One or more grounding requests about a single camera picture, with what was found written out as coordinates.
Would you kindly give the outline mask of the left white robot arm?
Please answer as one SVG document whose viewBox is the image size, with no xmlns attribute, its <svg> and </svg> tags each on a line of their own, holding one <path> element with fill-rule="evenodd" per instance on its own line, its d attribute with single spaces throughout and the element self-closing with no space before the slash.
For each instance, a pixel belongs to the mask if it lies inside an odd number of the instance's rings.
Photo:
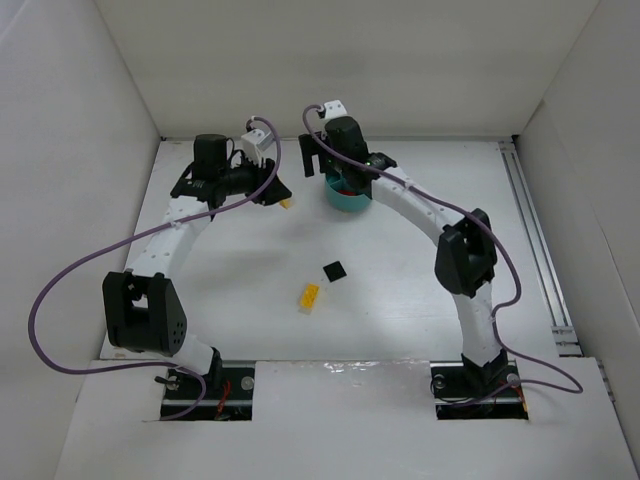
<svg viewBox="0 0 640 480">
<path fill-rule="evenodd" d="M 292 196 L 275 173 L 275 161 L 266 155 L 275 142 L 273 133 L 245 133 L 235 151 L 238 165 L 232 163 L 228 140 L 220 134 L 195 138 L 193 160 L 170 192 L 166 229 L 152 234 L 127 269 L 107 274 L 102 284 L 112 346 L 169 361 L 207 380 L 217 376 L 220 354 L 189 332 L 173 279 L 228 197 L 242 195 L 270 206 Z"/>
</svg>

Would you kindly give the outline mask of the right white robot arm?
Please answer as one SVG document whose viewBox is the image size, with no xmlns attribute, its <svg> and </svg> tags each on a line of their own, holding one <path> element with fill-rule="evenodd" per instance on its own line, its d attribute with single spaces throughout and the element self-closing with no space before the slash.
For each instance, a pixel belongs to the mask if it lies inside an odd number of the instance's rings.
<svg viewBox="0 0 640 480">
<path fill-rule="evenodd" d="M 314 174 L 316 156 L 322 173 L 342 177 L 348 187 L 403 216 L 436 246 L 435 276 L 452 295 L 462 333 L 466 397 L 481 397 L 506 366 L 506 353 L 495 339 L 492 321 L 492 281 L 496 248 L 486 234 L 488 215 L 476 209 L 454 215 L 413 192 L 411 178 L 395 160 L 371 152 L 359 124 L 350 116 L 328 121 L 323 133 L 298 137 L 304 175 Z"/>
</svg>

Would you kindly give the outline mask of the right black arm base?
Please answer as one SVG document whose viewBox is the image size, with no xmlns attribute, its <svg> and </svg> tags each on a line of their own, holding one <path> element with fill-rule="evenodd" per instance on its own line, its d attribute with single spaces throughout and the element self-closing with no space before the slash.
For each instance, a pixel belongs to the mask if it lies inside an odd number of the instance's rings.
<svg viewBox="0 0 640 480">
<path fill-rule="evenodd" d="M 518 369 L 510 361 L 503 373 L 487 386 L 473 385 L 461 362 L 430 364 L 430 390 L 438 420 L 527 420 L 529 418 L 520 387 L 494 391 L 507 384 Z"/>
</svg>

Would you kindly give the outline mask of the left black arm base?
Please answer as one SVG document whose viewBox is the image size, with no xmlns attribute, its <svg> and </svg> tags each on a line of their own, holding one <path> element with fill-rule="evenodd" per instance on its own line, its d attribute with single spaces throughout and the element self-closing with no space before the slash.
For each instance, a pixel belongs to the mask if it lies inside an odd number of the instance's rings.
<svg viewBox="0 0 640 480">
<path fill-rule="evenodd" d="M 250 421 L 255 367 L 254 362 L 223 362 L 220 385 L 208 385 L 203 400 L 177 421 Z M 195 378 L 173 369 L 163 380 L 156 377 L 155 381 L 164 386 L 160 417 L 183 413 L 201 393 L 201 385 Z"/>
</svg>

